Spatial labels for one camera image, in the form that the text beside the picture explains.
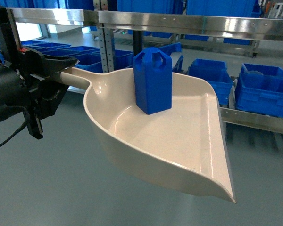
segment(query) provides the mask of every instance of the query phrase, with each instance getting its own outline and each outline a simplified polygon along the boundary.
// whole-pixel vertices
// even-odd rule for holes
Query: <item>dustpan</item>
[[[139,179],[235,202],[219,103],[204,80],[173,73],[172,108],[146,115],[135,103],[133,69],[69,68],[56,81],[85,89],[84,107],[108,159]]]

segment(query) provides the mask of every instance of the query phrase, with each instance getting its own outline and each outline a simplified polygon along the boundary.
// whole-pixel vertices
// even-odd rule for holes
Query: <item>gray floor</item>
[[[231,73],[239,73],[241,61],[253,60],[184,53],[191,62],[197,57],[226,60]],[[254,60],[283,64],[281,55]],[[0,142],[23,120],[19,114],[0,123]],[[68,92],[56,115],[42,123],[44,139],[24,130],[0,149],[0,226],[283,226],[279,134],[228,125],[238,200],[232,204],[153,186],[119,171],[99,146],[81,94]]]

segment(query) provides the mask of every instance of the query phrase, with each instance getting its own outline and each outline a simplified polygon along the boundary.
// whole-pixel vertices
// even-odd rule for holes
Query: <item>stainless steel rail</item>
[[[98,24],[96,11],[59,8],[10,8],[17,22],[56,25],[93,26]]]
[[[112,29],[283,41],[283,20],[278,19],[100,11],[99,21]]]
[[[17,22],[96,25],[110,29],[199,34],[223,38],[283,41],[283,20],[219,16],[12,8]]]

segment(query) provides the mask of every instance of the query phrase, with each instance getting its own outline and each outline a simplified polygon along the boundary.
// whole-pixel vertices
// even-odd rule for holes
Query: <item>blue bin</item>
[[[34,8],[33,0],[0,0],[0,5],[5,7]]]
[[[171,55],[173,52],[181,52],[181,43],[174,43],[166,46],[159,47],[159,50],[163,51],[167,55]]]
[[[153,37],[158,37],[158,38],[165,38],[168,39],[172,36],[172,33],[164,33],[164,32],[152,32]]]
[[[218,60],[195,59],[191,66],[227,70],[226,62]]]
[[[242,64],[241,74],[261,74],[283,79],[283,69],[276,66]]]
[[[37,50],[39,52],[46,52],[48,51],[46,48],[44,47],[40,47],[40,46],[34,46],[34,45],[26,45],[26,46],[23,46],[23,47],[28,47],[28,48],[32,48],[34,50]]]
[[[100,48],[98,47],[90,47],[90,46],[74,46],[74,47],[67,47],[61,49],[74,51],[75,53],[79,53],[79,54],[99,52],[100,50]]]
[[[187,74],[209,82],[218,97],[219,103],[221,105],[228,104],[233,81],[226,71],[225,62],[196,59],[189,67]]]
[[[186,34],[184,38],[189,40],[196,40],[196,41],[208,41],[208,36],[204,36],[204,35]]]
[[[171,56],[171,54],[174,53],[174,52],[181,52],[182,51],[181,43],[178,42],[178,43],[175,43],[175,44],[162,46],[162,47],[159,47],[159,50],[163,51],[168,56]],[[178,61],[176,62],[176,65],[172,69],[172,71],[178,73],[182,70],[182,66],[183,66],[183,55],[181,55],[181,57],[178,59]]]
[[[100,56],[95,56],[93,54],[82,54],[75,57],[80,61],[75,67],[90,72],[103,73]]]
[[[283,80],[260,74],[240,74],[236,108],[283,118]]]
[[[50,51],[50,50],[55,50],[58,48],[67,48],[67,47],[70,47],[71,44],[46,42],[46,43],[41,43],[41,44],[34,45],[34,46],[45,48],[45,51]]]
[[[184,0],[174,0],[173,5],[173,14],[182,14],[183,13],[183,2]]]
[[[188,0],[187,15],[250,17],[256,0]]]
[[[38,45],[38,44],[44,44],[44,43],[48,43],[46,41],[35,41],[35,40],[29,40],[29,41],[22,41],[21,45],[23,46],[34,46],[34,45]]]
[[[56,50],[51,50],[51,51],[46,51],[43,52],[45,55],[49,56],[55,56],[55,57],[71,57],[71,56],[77,56],[78,53],[70,50],[65,50],[65,49],[56,49]]]
[[[117,0],[117,10],[136,13],[167,13],[172,14],[174,0]]]
[[[259,18],[261,16],[261,13],[262,13],[261,6],[256,2],[250,17]]]
[[[100,56],[100,52],[92,53],[95,56]],[[124,69],[133,64],[134,54],[131,51],[115,50],[116,70]]]
[[[72,8],[94,10],[92,0],[33,0],[33,3],[35,8]]]
[[[146,114],[172,107],[172,59],[157,48],[144,49],[133,60],[136,105]]]
[[[225,38],[223,40],[223,43],[229,43],[229,44],[237,44],[237,45],[245,45],[248,46],[250,44],[250,40],[243,40],[243,39],[228,39]]]

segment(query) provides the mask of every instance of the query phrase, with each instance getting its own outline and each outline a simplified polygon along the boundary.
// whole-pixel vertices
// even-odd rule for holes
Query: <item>metal shelf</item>
[[[103,71],[114,69],[112,29],[196,34],[220,38],[283,41],[283,19],[257,19],[218,16],[188,16],[150,13],[88,11],[78,9],[11,8],[17,22],[60,25],[97,25],[103,40],[101,56]],[[238,111],[234,97],[229,108],[221,107],[222,120],[227,123],[283,133],[283,119]]]
[[[17,22],[96,25],[109,29],[197,34],[220,38],[283,41],[283,19],[191,16],[80,9],[11,8]]]

